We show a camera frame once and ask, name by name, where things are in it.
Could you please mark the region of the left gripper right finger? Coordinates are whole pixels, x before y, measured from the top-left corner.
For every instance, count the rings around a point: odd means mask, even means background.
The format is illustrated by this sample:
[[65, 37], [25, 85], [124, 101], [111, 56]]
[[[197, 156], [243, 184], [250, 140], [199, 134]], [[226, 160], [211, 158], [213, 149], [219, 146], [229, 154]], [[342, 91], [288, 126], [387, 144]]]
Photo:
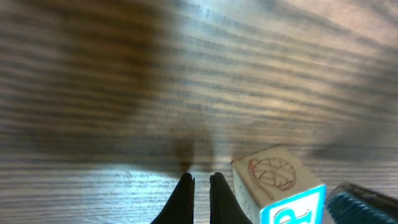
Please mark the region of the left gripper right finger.
[[224, 175], [215, 172], [210, 176], [210, 223], [251, 224], [244, 214]]

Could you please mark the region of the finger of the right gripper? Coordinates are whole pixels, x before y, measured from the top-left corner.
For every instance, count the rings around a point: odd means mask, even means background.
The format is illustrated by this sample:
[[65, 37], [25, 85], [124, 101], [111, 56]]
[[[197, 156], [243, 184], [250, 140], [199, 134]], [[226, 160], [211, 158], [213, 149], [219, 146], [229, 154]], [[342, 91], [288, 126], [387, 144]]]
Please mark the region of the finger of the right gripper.
[[397, 199], [351, 182], [338, 185], [325, 207], [336, 224], [397, 224]]

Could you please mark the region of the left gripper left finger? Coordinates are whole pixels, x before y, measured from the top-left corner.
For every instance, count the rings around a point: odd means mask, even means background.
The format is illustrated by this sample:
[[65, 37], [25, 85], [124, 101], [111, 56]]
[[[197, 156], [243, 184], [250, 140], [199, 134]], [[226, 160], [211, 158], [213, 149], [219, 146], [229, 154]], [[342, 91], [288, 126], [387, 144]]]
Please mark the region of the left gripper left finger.
[[194, 196], [195, 179], [185, 173], [151, 224], [193, 224]]

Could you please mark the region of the yellow block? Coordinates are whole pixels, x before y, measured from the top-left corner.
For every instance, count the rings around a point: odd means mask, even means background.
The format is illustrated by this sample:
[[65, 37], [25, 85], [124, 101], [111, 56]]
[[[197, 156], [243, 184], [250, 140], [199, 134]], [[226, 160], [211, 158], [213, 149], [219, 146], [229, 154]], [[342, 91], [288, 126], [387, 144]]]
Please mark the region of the yellow block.
[[236, 199], [252, 223], [322, 223], [326, 185], [285, 147], [237, 158], [231, 166]]

